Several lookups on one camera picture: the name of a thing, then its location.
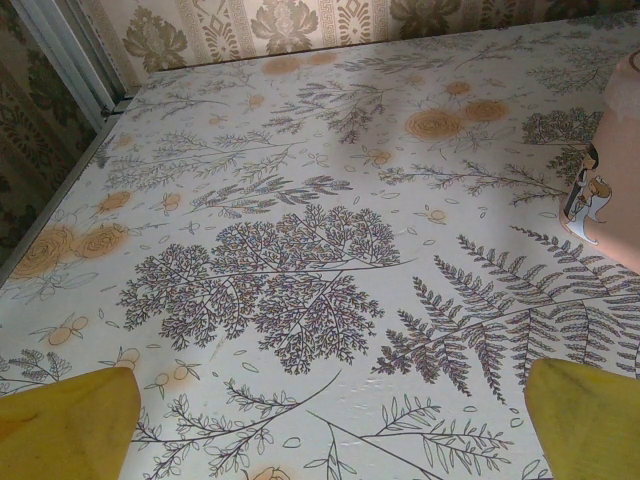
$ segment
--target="leaf print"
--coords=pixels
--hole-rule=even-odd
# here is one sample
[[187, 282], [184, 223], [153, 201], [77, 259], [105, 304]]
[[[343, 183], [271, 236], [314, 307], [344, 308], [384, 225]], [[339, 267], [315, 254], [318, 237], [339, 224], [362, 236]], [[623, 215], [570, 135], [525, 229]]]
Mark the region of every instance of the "leaf print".
[[583, 91], [601, 93], [616, 62], [626, 54], [625, 50], [605, 50], [598, 45], [561, 46], [557, 55], [564, 58], [563, 68], [537, 67], [529, 70], [527, 75], [556, 95]]
[[[489, 387], [503, 403], [500, 380], [509, 349], [517, 362], [515, 375], [521, 385], [534, 360], [556, 352], [554, 342], [564, 343], [569, 359], [596, 368], [606, 363], [603, 354], [619, 344], [627, 349], [619, 354], [626, 362], [617, 366], [637, 372], [640, 335], [635, 331], [640, 329], [628, 320], [640, 318], [635, 313], [637, 306], [632, 305], [639, 298], [640, 276], [622, 266], [601, 263], [605, 261], [602, 256], [583, 255], [582, 245], [572, 248], [569, 241], [561, 244], [556, 237], [513, 228], [546, 247], [555, 260], [553, 271], [543, 273], [549, 268], [544, 264], [525, 271], [525, 256], [508, 261], [508, 252], [485, 250], [460, 235], [462, 250], [494, 280], [485, 283], [436, 255], [436, 267], [460, 301], [444, 301], [414, 277], [416, 296], [429, 319], [400, 310], [400, 321], [408, 334], [387, 330], [391, 345], [382, 347], [373, 372], [406, 375], [414, 369], [426, 383], [435, 383], [442, 373], [470, 396], [468, 358], [474, 352]], [[567, 292], [583, 298], [562, 300]], [[602, 300], [606, 307], [592, 304], [592, 299]]]
[[296, 94], [297, 103], [286, 102], [272, 112], [280, 116], [263, 126], [275, 128], [278, 133], [296, 134], [308, 119], [315, 118], [324, 120], [329, 130], [339, 133], [340, 143], [355, 143], [369, 129], [374, 116], [385, 112], [384, 94], [396, 88], [379, 89], [355, 83], [345, 86], [332, 80], [309, 83]]
[[182, 350], [206, 346], [218, 327], [234, 339], [253, 324], [260, 348], [273, 350], [288, 373], [308, 373], [320, 357], [350, 364], [367, 351], [370, 319], [384, 312], [347, 272], [398, 265], [393, 239], [369, 209], [307, 205], [304, 216], [287, 214], [275, 225], [227, 227], [211, 253], [174, 244], [135, 267], [139, 277], [119, 302], [125, 328], [165, 313], [160, 335]]
[[148, 8], [138, 6], [122, 42], [130, 55], [143, 59], [144, 69], [149, 73], [185, 66], [179, 53], [187, 48], [184, 32], [161, 16], [153, 15]]
[[[293, 158], [289, 149], [299, 143], [273, 143], [271, 135], [260, 130], [243, 135], [219, 135], [207, 140], [188, 131], [167, 133], [162, 135], [153, 158], [126, 155], [114, 160], [106, 187], [148, 191], [175, 182], [187, 172], [208, 178], [234, 167], [237, 167], [234, 174], [242, 175], [242, 182], [247, 182], [252, 178], [263, 178], [262, 175], [272, 169], [277, 170], [284, 160]], [[238, 160], [254, 150], [264, 152], [260, 163], [238, 167]]]
[[508, 163], [501, 172], [491, 172], [484, 165], [468, 160], [463, 160], [462, 165], [462, 172], [445, 172], [441, 167], [420, 164], [413, 165], [414, 173], [407, 173], [402, 167], [387, 168], [378, 174], [378, 178], [392, 186], [417, 179], [432, 180], [428, 185], [434, 190], [447, 189], [460, 182], [465, 184], [466, 192], [473, 197], [479, 196], [486, 188], [522, 189], [513, 194], [510, 202], [513, 206], [565, 195], [564, 190], [550, 185], [544, 175], [519, 165]]
[[268, 40], [269, 55], [309, 50], [311, 40], [307, 35], [318, 28], [318, 17], [301, 0], [281, 3], [264, 1], [256, 18], [251, 20], [253, 34]]
[[334, 192], [351, 190], [349, 182], [334, 180], [328, 175], [309, 178], [297, 188], [285, 188], [288, 183], [292, 182], [270, 175], [245, 188], [234, 184], [212, 190], [191, 201], [192, 212], [216, 208], [219, 209], [218, 216], [237, 219], [243, 214], [267, 213], [278, 203], [308, 205], [321, 194], [337, 195]]
[[[55, 352], [45, 356], [37, 350], [24, 349], [21, 353], [21, 357], [9, 360], [0, 356], [0, 398], [26, 388], [58, 382], [71, 371], [71, 364]], [[21, 370], [19, 378], [12, 377], [12, 367]]]
[[260, 370], [258, 370], [256, 367], [254, 367], [253, 365], [251, 365], [248, 362], [242, 362], [242, 368], [244, 368], [245, 370], [248, 370], [252, 373], [260, 373]]
[[[368, 435], [356, 434], [316, 413], [309, 412], [327, 425], [332, 442], [326, 458], [313, 460], [307, 463], [305, 468], [318, 468], [327, 465], [327, 478], [342, 478], [339, 476], [341, 474], [340, 466], [344, 465], [338, 461], [339, 451], [335, 432], [342, 432], [358, 439], [377, 449], [378, 454], [390, 455], [394, 461], [401, 461], [405, 465], [413, 467], [427, 479], [438, 480], [442, 478], [429, 470], [436, 464], [446, 473], [456, 467], [463, 466], [469, 474], [475, 471], [478, 475], [482, 475], [482, 465], [486, 465], [489, 470], [499, 471], [500, 463], [511, 463], [501, 455], [513, 445], [513, 442], [504, 440], [502, 438], [503, 432], [492, 434], [486, 423], [481, 427], [474, 427], [469, 419], [464, 428], [460, 428], [456, 425], [455, 419], [451, 422], [442, 419], [440, 417], [441, 407], [433, 405], [430, 398], [427, 398], [423, 405], [419, 398], [415, 397], [411, 401], [409, 396], [405, 394], [404, 406], [398, 407], [398, 404], [398, 400], [394, 397], [390, 409], [391, 417], [388, 413], [385, 415], [388, 410], [383, 405], [384, 427], [378, 432]], [[420, 442], [429, 469], [383, 447], [385, 440], [397, 442], [399, 439], [404, 441], [415, 439], [416, 443]]]
[[[149, 413], [143, 407], [132, 443], [138, 445], [138, 450], [150, 446], [161, 446], [164, 451], [162, 457], [153, 457], [155, 463], [153, 471], [145, 473], [144, 478], [157, 480], [169, 475], [179, 475], [182, 460], [195, 451], [209, 457], [212, 477], [219, 477], [232, 469], [249, 468], [251, 460], [248, 452], [251, 447], [256, 449], [258, 455], [262, 455], [268, 445], [274, 444], [274, 438], [267, 427], [279, 417], [302, 407], [324, 392], [338, 375], [301, 402], [288, 396], [284, 391], [280, 394], [274, 393], [271, 398], [265, 395], [255, 396], [247, 385], [238, 387], [233, 379], [224, 382], [228, 396], [227, 403], [236, 404], [243, 414], [252, 409], [260, 412], [259, 420], [247, 418], [234, 421], [224, 415], [194, 414], [191, 413], [189, 398], [181, 394], [169, 403], [169, 411], [165, 414], [165, 418], [176, 419], [177, 435], [173, 436], [179, 437], [179, 440], [163, 438], [163, 425], [151, 425]], [[149, 388], [159, 388], [163, 393], [164, 384], [168, 381], [168, 377], [164, 377], [156, 378], [156, 382], [149, 385]]]

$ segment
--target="branch print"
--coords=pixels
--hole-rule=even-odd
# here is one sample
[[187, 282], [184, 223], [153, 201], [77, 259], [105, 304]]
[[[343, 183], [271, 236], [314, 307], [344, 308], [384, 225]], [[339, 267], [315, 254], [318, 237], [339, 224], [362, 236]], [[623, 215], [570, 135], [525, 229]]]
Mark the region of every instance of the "branch print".
[[135, 267], [119, 305], [125, 328], [165, 313], [160, 335], [182, 350], [205, 347], [224, 329], [242, 335], [249, 324], [264, 334], [285, 371], [308, 373], [317, 358], [351, 364], [367, 351], [373, 318], [383, 311], [358, 290], [348, 272], [400, 264], [389, 225], [369, 209], [324, 211], [307, 205], [277, 224], [238, 223], [218, 234], [210, 253], [202, 246], [171, 245]]
[[387, 168], [378, 173], [380, 180], [387, 185], [413, 182], [416, 179], [431, 180], [428, 184], [432, 189], [447, 189], [454, 183], [465, 185], [466, 192], [479, 196], [486, 188], [513, 188], [521, 191], [514, 193], [510, 205], [530, 203], [533, 200], [558, 198], [565, 195], [563, 190], [549, 184], [549, 180], [541, 174], [513, 164], [506, 164], [503, 171], [491, 172], [484, 165], [463, 160], [462, 171], [446, 172], [442, 167], [413, 165], [412, 173], [404, 168]]
[[[266, 164], [267, 171], [269, 165], [277, 169], [279, 162], [293, 158], [290, 149], [299, 143], [304, 142], [274, 143], [271, 135], [263, 131], [243, 135], [226, 134], [207, 140], [187, 131], [167, 133], [161, 137], [159, 146], [150, 159], [133, 155], [113, 159], [106, 188], [148, 191], [157, 186], [168, 185], [187, 172], [199, 178], [207, 178], [238, 167], [238, 161], [254, 150], [263, 152], [261, 162]], [[236, 171], [236, 175], [245, 168], [255, 167], [243, 165]]]
[[[9, 360], [0, 357], [0, 397], [18, 393], [25, 388], [58, 382], [71, 371], [71, 364], [55, 352], [45, 355], [37, 350], [25, 349], [21, 353], [21, 357]], [[4, 375], [11, 367], [22, 370], [21, 378]]]
[[[482, 475], [483, 468], [499, 471], [501, 463], [511, 463], [503, 455], [513, 445], [513, 442], [504, 440], [502, 438], [503, 432], [491, 433], [486, 423], [475, 427], [472, 425], [471, 419], [467, 420], [463, 428], [460, 428], [456, 419], [442, 418], [441, 408], [439, 405], [433, 405], [430, 398], [427, 398], [423, 404], [418, 397], [411, 400], [407, 394], [400, 401], [394, 397], [390, 408], [382, 406], [384, 426], [376, 433], [367, 435], [353, 433], [313, 412], [309, 412], [327, 425], [332, 443], [326, 458], [312, 460], [305, 465], [305, 468], [326, 468], [327, 478], [334, 479], [342, 479], [343, 471], [356, 474], [355, 469], [346, 464], [344, 459], [339, 459], [335, 431], [355, 437], [378, 451], [415, 468], [428, 480], [442, 480], [443, 478], [433, 472], [434, 467], [449, 474], [456, 467], [463, 466], [470, 475]], [[418, 465], [386, 448], [387, 445], [392, 447], [392, 442], [401, 439], [418, 443], [420, 445], [418, 448], [424, 452], [425, 460], [429, 466]]]
[[[244, 164], [242, 171], [245, 179], [261, 176], [260, 169], [269, 171], [270, 167]], [[278, 203], [287, 205], [308, 205], [310, 200], [317, 200], [320, 195], [337, 195], [335, 192], [351, 190], [349, 182], [334, 180], [328, 175], [308, 178], [298, 187], [289, 187], [291, 180], [284, 177], [269, 175], [254, 181], [246, 187], [239, 184], [226, 186], [218, 190], [207, 192], [191, 201], [192, 212], [207, 208], [218, 209], [218, 216], [226, 218], [242, 218], [242, 215], [267, 213]]]
[[296, 94], [298, 102], [287, 102], [280, 115], [265, 123], [278, 133], [298, 133], [310, 118], [324, 120], [329, 130], [339, 133], [340, 143], [355, 143], [369, 129], [374, 116], [385, 112], [384, 94], [394, 88], [380, 89], [373, 85], [335, 81], [309, 83]]
[[305, 405], [324, 392], [338, 378], [336, 374], [324, 387], [298, 402], [285, 391], [274, 393], [272, 397], [253, 395], [247, 385], [237, 387], [235, 381], [225, 382], [227, 403], [238, 405], [243, 417], [251, 410], [259, 412], [258, 418], [232, 420], [222, 416], [209, 416], [191, 412], [187, 395], [182, 394], [168, 404], [169, 411], [165, 418], [175, 418], [176, 435], [174, 438], [162, 436], [162, 425], [152, 426], [149, 413], [145, 408], [140, 412], [140, 419], [131, 443], [138, 445], [138, 450], [149, 446], [162, 447], [162, 455], [154, 456], [155, 466], [151, 473], [145, 473], [146, 480], [155, 480], [169, 475], [180, 475], [181, 465], [191, 451], [202, 452], [209, 460], [212, 477], [225, 473], [238, 473], [251, 465], [250, 450], [255, 448], [262, 455], [268, 445], [273, 445], [274, 438], [267, 428], [271, 423], [287, 413]]
[[[460, 299], [445, 301], [414, 277], [428, 320], [400, 310], [406, 333], [387, 330], [391, 345], [382, 347], [374, 372], [408, 374], [413, 369], [426, 383], [435, 383], [442, 374], [471, 396], [467, 380], [473, 352], [493, 394], [505, 403], [500, 380], [507, 352], [517, 362], [515, 375], [524, 385], [533, 361], [555, 353], [554, 342], [562, 342], [569, 359], [596, 368], [606, 363], [603, 354], [618, 345], [624, 361], [617, 366], [638, 375], [640, 309], [635, 303], [640, 276], [606, 263], [600, 255], [583, 254], [581, 244], [572, 248], [569, 241], [561, 244], [556, 237], [513, 228], [546, 247], [553, 271], [543, 273], [549, 268], [545, 264], [524, 269], [525, 256], [509, 260], [509, 252], [485, 250], [458, 236], [460, 248], [493, 280], [485, 283], [436, 255], [437, 268]], [[564, 294], [581, 298], [565, 300]]]
[[561, 147], [560, 155], [550, 160], [547, 168], [555, 171], [565, 185], [572, 185], [602, 115], [603, 112], [587, 114], [582, 107], [568, 112], [534, 113], [522, 124], [523, 143]]
[[626, 50], [605, 50], [598, 45], [561, 46], [557, 55], [564, 57], [565, 67], [538, 67], [529, 70], [527, 75], [556, 95], [602, 92], [618, 59], [627, 54]]

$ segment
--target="damask wallpaper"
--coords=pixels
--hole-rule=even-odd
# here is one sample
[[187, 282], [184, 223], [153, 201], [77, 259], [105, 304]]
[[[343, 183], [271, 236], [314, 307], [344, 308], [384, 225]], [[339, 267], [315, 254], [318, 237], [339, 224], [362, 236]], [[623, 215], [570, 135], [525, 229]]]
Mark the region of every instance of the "damask wallpaper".
[[0, 264], [95, 132], [9, 0], [0, 0]]
[[[79, 0], [132, 89], [160, 69], [637, 7], [638, 0]], [[631, 22], [633, 16], [618, 17]]]

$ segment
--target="table surface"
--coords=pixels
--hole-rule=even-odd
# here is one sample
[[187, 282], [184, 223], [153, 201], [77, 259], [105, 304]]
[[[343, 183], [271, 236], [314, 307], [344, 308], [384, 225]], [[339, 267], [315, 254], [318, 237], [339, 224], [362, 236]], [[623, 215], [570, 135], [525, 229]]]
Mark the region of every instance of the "table surface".
[[157, 73], [1, 290], [0, 395], [118, 365], [123, 479], [550, 478], [534, 359], [640, 376], [559, 198], [633, 18]]

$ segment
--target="botanical pattern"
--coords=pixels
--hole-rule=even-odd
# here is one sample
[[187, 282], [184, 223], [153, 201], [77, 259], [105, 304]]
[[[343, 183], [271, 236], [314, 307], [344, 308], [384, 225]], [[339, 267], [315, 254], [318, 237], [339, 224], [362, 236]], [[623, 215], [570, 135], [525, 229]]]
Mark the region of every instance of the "botanical pattern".
[[[387, 330], [391, 346], [382, 348], [383, 356], [373, 371], [408, 374], [415, 369], [428, 383], [446, 375], [460, 392], [471, 396], [467, 361], [473, 352], [489, 388], [506, 403], [500, 382], [507, 355], [517, 362], [514, 373], [524, 385], [535, 359], [555, 356], [556, 342], [564, 344], [569, 359], [597, 368], [605, 366], [603, 354], [612, 345], [635, 348], [626, 333], [629, 326], [633, 330], [630, 338], [637, 339], [638, 326], [624, 320], [639, 318], [632, 304], [640, 299], [640, 276], [622, 265], [607, 263], [601, 255], [585, 255], [581, 244], [572, 247], [571, 242], [561, 243], [557, 237], [516, 230], [547, 247], [555, 265], [530, 264], [525, 271], [525, 255], [509, 260], [510, 252], [485, 250], [459, 235], [460, 248], [492, 280], [487, 282], [435, 255], [436, 267], [459, 300], [443, 301], [421, 278], [414, 277], [416, 296], [429, 320], [401, 310], [400, 320], [408, 335]], [[627, 361], [636, 358], [628, 352], [618, 355]], [[619, 361], [616, 365], [638, 374], [635, 363]]]
[[[156, 70], [138, 64], [136, 57], [144, 52], [201, 65], [567, 18], [571, 25], [610, 31], [635, 25], [635, 13], [612, 13], [633, 8], [637, 2], [632, 0], [553, 0], [535, 8], [525, 0], [83, 2], [98, 37], [108, 39], [105, 47], [116, 69], [126, 72], [128, 88], [146, 84], [148, 73]], [[606, 15], [585, 17], [597, 13]]]
[[460, 0], [391, 0], [389, 13], [394, 20], [403, 22], [400, 38], [420, 38], [449, 33], [447, 17], [456, 13]]
[[265, 0], [251, 20], [251, 30], [268, 40], [267, 53], [298, 52], [311, 48], [310, 33], [318, 28], [318, 16], [302, 0]]
[[367, 351], [372, 318], [384, 312], [358, 291], [346, 272], [399, 264], [390, 227], [371, 210], [325, 212], [309, 205], [276, 225], [249, 222], [228, 227], [209, 254], [202, 246], [171, 245], [136, 266], [120, 305], [125, 328], [167, 312], [161, 336], [182, 350], [204, 347], [222, 327], [229, 339], [248, 325], [264, 334], [260, 349], [273, 350], [288, 373], [308, 373], [317, 358], [351, 363]]
[[185, 65], [180, 55], [187, 48], [184, 33], [148, 8], [136, 9], [135, 17], [127, 29], [127, 37], [122, 42], [130, 55], [143, 59], [147, 72]]
[[[201, 26], [259, 56], [247, 19], [303, 3], [312, 46], [345, 33], [334, 7], [352, 39], [405, 23], [385, 31], [389, 6], [360, 0], [140, 7], [204, 62]], [[154, 73], [0, 289], [0, 392], [131, 369], [144, 408], [124, 478], [550, 479], [523, 396], [535, 359], [640, 378], [640, 277], [558, 221], [605, 109], [600, 60], [636, 48], [629, 25]], [[583, 67], [584, 90], [549, 83]], [[0, 177], [0, 194], [20, 190]]]

